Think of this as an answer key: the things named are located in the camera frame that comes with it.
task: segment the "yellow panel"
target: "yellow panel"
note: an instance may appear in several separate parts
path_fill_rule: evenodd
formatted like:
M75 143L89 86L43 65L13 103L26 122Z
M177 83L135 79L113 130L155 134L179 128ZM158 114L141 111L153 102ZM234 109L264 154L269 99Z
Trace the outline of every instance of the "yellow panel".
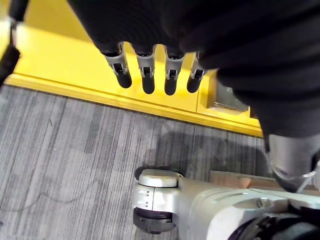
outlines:
M8 0L1 0L1 5L8 6ZM0 53L8 40L9 23L4 9L0 11ZM176 93L167 96L165 53L158 45L155 91L145 94L136 56L130 44L125 43L132 86L121 88L65 0L30 1L26 23L18 27L17 40L22 57L6 84L261 136L258 121L249 118L248 112L235 115L207 108L212 92L209 76L202 80L199 92L187 92L193 54L187 54L183 61Z
M210 75L210 77L204 78L199 88L199 97L196 112L206 116L248 125L252 129L256 129L257 132L255 135L262 136L259 121L255 118L250 118L249 110L245 112L239 112L234 110L227 110L222 107L209 108L209 101L214 102L215 99L216 72L212 71L208 74Z

